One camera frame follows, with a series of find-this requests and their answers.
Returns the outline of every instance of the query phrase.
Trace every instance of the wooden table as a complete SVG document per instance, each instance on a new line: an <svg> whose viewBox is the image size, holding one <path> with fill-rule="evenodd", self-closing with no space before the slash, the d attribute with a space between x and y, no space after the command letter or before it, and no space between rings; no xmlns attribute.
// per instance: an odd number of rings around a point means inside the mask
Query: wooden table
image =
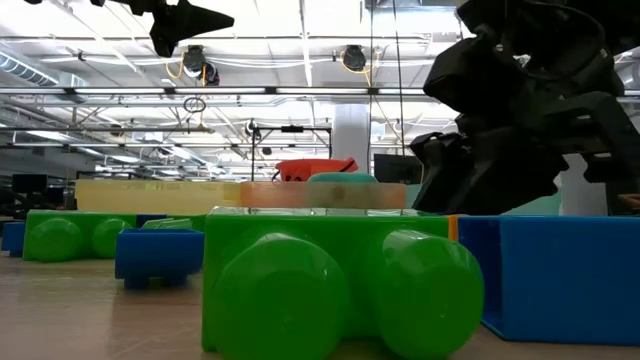
<svg viewBox="0 0 640 360"><path fill-rule="evenodd" d="M124 291L113 261L0 257L0 359L220 359L200 348L200 279L186 289ZM397 359L348 342L332 360ZM453 360L640 359L640 348L503 342L480 327Z"/></svg>

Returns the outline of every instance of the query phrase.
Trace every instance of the blue toy block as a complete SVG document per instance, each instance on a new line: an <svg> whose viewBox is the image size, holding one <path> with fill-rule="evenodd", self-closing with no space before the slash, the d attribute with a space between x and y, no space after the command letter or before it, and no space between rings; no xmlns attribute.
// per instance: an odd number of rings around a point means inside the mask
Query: blue toy block
<svg viewBox="0 0 640 360"><path fill-rule="evenodd" d="M149 220L166 219L167 214L138 214L136 217L136 228L141 228Z"/></svg>
<svg viewBox="0 0 640 360"><path fill-rule="evenodd" d="M640 218L460 217L505 340L640 345Z"/></svg>
<svg viewBox="0 0 640 360"><path fill-rule="evenodd" d="M184 285L202 268L204 233L187 229L126 229L118 234L116 279L127 289L144 288L149 278Z"/></svg>
<svg viewBox="0 0 640 360"><path fill-rule="evenodd" d="M5 223L2 230L2 251L8 251L11 257L22 257L24 246L24 222Z"/></svg>

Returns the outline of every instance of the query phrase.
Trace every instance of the beige plastic block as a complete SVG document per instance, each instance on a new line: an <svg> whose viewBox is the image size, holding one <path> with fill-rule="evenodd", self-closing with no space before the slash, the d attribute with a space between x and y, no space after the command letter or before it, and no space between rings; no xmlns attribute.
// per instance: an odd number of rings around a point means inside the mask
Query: beige plastic block
<svg viewBox="0 0 640 360"><path fill-rule="evenodd" d="M145 180L78 180L78 209L139 214L206 214L241 206L240 184Z"/></svg>
<svg viewBox="0 0 640 360"><path fill-rule="evenodd" d="M404 209L406 186L382 183L246 182L246 207Z"/></svg>

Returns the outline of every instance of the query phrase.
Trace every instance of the ceiling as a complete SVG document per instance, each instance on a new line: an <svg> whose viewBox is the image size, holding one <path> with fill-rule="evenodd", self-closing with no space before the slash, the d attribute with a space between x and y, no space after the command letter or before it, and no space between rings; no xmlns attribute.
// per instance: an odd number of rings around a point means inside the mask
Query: ceiling
<svg viewBox="0 0 640 360"><path fill-rule="evenodd" d="M422 1L431 6L418 6L418 1L398 0L396 20L390 9L370 13L360 0L191 0L193 5L219 11L235 18L232 28L207 33L185 40L174 51L172 59L158 57L153 51L149 31L150 14L134 16L128 7L107 1L104 7L92 6L88 0L45 0L33 6L24 1L2 1L0 4L0 51L6 49L28 61L44 73L70 73L95 87L184 87L199 86L198 81L179 73L181 54L188 45L205 46L208 60L215 64L223 87L359 87L369 81L377 88L421 88L433 59L462 36L470 36L454 14L455 0ZM373 69L369 76L347 71L340 53L347 45L360 45ZM618 59L623 69L634 62L634 54ZM0 72L0 86L32 86L13 75ZM206 96L208 106L200 114L188 114L182 103L186 96L170 99L161 96L110 97L93 95L82 103L60 100L53 96L14 97L14 101L36 109L14 116L14 123L42 126L77 124L104 127L153 127L162 132L167 143L248 144L245 126L254 120L259 126L326 126L331 127L336 103L369 103L369 97L344 96ZM445 105L427 97L405 99L380 97L371 104L371 120L377 134L372 139L373 153L395 153L398 145L409 143L420 134L433 131L450 132L457 116ZM199 124L207 132L186 131ZM114 137L109 133L71 134L73 141L136 143L132 133ZM49 141L33 134L22 134L27 140ZM301 157L327 158L329 151L318 134L273 132L264 144L302 144L308 148L273 148L270 155L259 153L259 177L270 178L273 165L281 159ZM159 154L153 148L126 150L145 164L195 165L172 154ZM188 150L207 166L223 169L218 175L210 171L169 169L163 178L244 179L250 173L249 150L229 148L192 148ZM100 154L122 154L121 149L104 149ZM137 165L110 157L95 156L101 170Z"/></svg>

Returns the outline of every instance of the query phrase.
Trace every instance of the support column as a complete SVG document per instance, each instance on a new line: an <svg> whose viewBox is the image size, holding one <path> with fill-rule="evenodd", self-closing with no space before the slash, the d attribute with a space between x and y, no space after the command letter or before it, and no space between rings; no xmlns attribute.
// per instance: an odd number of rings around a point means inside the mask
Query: support column
<svg viewBox="0 0 640 360"><path fill-rule="evenodd" d="M333 117L333 158L352 157L359 173L369 173L369 105L339 104Z"/></svg>

